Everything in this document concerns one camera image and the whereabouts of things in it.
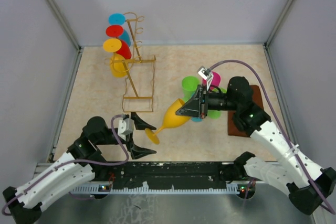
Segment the teal wine glass front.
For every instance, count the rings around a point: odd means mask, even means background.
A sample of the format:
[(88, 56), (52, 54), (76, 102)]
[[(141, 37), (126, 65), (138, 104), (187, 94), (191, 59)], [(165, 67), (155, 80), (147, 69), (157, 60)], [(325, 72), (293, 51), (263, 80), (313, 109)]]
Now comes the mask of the teal wine glass front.
[(199, 117), (192, 117), (191, 120), (193, 122), (201, 122), (203, 119), (202, 118), (199, 118)]

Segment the orange wine glass front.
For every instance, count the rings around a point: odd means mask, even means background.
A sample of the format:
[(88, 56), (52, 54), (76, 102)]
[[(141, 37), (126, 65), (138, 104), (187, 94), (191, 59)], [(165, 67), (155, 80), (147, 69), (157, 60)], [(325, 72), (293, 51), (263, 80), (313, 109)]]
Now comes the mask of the orange wine glass front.
[(183, 116), (183, 115), (176, 115), (176, 111), (180, 109), (184, 105), (184, 101), (182, 99), (177, 99), (174, 103), (172, 103), (169, 108), (166, 110), (165, 115), (163, 117), (161, 127), (153, 132), (153, 130), (146, 128), (144, 131), (147, 137), (156, 145), (160, 143), (158, 138), (158, 133), (164, 129), (172, 129), (176, 127), (180, 127), (186, 122), (188, 122), (191, 117), (190, 116)]

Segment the orange wine glass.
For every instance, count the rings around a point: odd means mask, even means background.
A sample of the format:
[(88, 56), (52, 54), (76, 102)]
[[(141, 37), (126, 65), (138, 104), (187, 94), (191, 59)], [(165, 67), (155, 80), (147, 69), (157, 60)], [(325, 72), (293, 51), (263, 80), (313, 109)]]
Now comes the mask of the orange wine glass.
[(156, 145), (160, 143), (158, 138), (158, 133), (164, 129), (172, 129), (176, 127), (180, 127), (186, 122), (188, 122), (191, 117), (190, 116), (183, 116), (183, 115), (176, 115), (176, 111), (180, 109), (184, 105), (184, 101), (182, 99), (177, 99), (174, 103), (172, 103), (169, 108), (166, 110), (165, 115), (163, 117), (161, 127), (153, 132), (153, 130), (146, 128), (144, 131), (147, 137)]
[(127, 75), (128, 65), (125, 63), (127, 66), (125, 67), (122, 60), (126, 60), (127, 52), (124, 52), (124, 50), (128, 49), (128, 45), (123, 40), (110, 38), (103, 43), (103, 49), (106, 52), (112, 53), (109, 60), (112, 75), (116, 78), (125, 77)]

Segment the green wine glass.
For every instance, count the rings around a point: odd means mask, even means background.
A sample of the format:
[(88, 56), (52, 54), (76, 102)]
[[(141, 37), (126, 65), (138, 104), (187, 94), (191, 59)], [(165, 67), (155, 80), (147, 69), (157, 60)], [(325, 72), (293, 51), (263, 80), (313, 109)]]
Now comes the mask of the green wine glass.
[[(226, 93), (226, 90), (224, 88), (219, 88), (221, 90), (221, 93)], [(217, 110), (208, 110), (207, 116), (211, 119), (219, 119), (221, 116), (221, 111)]]
[(195, 76), (187, 76), (182, 80), (183, 101), (186, 102), (194, 94), (197, 86), (199, 85), (199, 79)]

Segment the green wine glass front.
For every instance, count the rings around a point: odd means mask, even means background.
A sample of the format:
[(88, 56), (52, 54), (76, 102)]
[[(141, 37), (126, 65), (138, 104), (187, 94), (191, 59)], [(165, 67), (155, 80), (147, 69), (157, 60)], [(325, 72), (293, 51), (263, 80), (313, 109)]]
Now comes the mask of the green wine glass front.
[(197, 86), (199, 85), (199, 79), (195, 76), (187, 76), (182, 80), (183, 101), (186, 102), (194, 94)]

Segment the pink wine glass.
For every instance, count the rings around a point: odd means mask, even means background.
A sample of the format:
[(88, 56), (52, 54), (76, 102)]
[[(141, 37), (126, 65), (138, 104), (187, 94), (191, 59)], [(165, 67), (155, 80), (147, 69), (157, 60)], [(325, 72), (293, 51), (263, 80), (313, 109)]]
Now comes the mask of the pink wine glass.
[(213, 79), (212, 79), (212, 82), (211, 82), (212, 86), (210, 87), (211, 90), (214, 89), (214, 86), (218, 87), (219, 84), (220, 84), (220, 81), (221, 81), (221, 77), (217, 72), (212, 71), (212, 74), (213, 74)]

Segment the gold wire glass rack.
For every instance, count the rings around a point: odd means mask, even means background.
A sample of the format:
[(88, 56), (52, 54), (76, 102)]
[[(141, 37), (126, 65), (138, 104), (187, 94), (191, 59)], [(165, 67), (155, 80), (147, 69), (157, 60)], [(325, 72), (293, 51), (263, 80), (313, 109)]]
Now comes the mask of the gold wire glass rack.
[[(154, 78), (155, 78), (155, 56), (143, 56), (141, 51), (142, 41), (138, 36), (143, 33), (139, 23), (144, 21), (144, 16), (138, 16), (133, 12), (121, 13), (126, 21), (122, 27), (129, 33), (131, 39), (131, 59), (122, 60), (125, 67), (127, 63), (127, 75), (119, 78), (124, 81), (124, 94), (122, 96), (121, 108), (124, 112), (150, 113), (154, 111)], [(104, 64), (109, 68), (109, 60), (112, 53), (106, 52), (109, 56)]]

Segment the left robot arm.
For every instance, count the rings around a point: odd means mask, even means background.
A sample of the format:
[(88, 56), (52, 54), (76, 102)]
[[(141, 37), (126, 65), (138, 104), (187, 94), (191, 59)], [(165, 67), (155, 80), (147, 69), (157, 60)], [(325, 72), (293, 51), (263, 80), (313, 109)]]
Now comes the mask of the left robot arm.
[[(13, 217), (16, 223), (35, 223), (50, 205), (83, 183), (108, 177), (109, 167), (126, 164), (155, 154), (154, 150), (134, 143), (134, 130), (153, 130), (155, 127), (142, 120), (135, 112), (116, 115), (117, 128), (108, 126), (104, 118), (94, 116), (83, 127), (78, 139), (38, 176), (19, 187), (3, 191), (6, 204), (2, 215)], [(118, 145), (125, 159), (114, 163), (106, 161), (99, 145)]]

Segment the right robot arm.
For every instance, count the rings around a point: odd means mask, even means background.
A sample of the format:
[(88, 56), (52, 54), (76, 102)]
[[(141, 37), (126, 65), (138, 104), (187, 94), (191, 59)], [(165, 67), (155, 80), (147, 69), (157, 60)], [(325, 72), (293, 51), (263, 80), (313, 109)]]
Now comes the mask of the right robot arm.
[(311, 215), (332, 194), (335, 170), (322, 168), (286, 140), (271, 117), (253, 101), (253, 89), (245, 77), (232, 77), (226, 93), (208, 91), (204, 85), (198, 85), (192, 97), (176, 110), (176, 115), (205, 118), (208, 110), (233, 111), (238, 130), (265, 147), (279, 163), (271, 165), (245, 152), (234, 161), (239, 179), (251, 177), (266, 182), (287, 195), (306, 215)]

